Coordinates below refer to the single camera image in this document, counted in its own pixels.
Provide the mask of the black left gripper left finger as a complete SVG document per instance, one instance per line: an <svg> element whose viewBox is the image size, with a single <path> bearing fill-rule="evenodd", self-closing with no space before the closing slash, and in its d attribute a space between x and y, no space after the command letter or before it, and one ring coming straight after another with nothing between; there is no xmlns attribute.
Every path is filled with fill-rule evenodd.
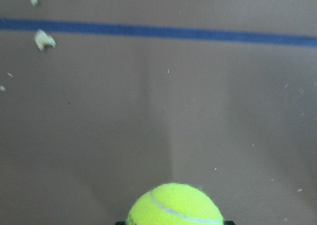
<svg viewBox="0 0 317 225"><path fill-rule="evenodd" d="M126 221L117 221L115 225L126 225Z"/></svg>

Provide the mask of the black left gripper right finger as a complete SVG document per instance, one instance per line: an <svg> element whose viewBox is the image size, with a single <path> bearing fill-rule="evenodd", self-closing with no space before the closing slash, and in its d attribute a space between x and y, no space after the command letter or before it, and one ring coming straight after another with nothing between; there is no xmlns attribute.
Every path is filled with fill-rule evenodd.
<svg viewBox="0 0 317 225"><path fill-rule="evenodd" d="M224 225L235 225L234 221L224 221Z"/></svg>

